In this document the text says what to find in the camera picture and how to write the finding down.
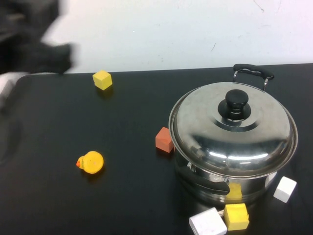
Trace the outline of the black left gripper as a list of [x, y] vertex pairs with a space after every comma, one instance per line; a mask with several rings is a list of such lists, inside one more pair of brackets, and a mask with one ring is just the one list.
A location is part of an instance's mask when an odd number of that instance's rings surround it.
[[[22, 71], [28, 73], [51, 72], [64, 74], [72, 68], [69, 59], [76, 48], [75, 44], [67, 43], [52, 46], [44, 43], [27, 44], [22, 47]], [[61, 56], [67, 58], [60, 62]]]

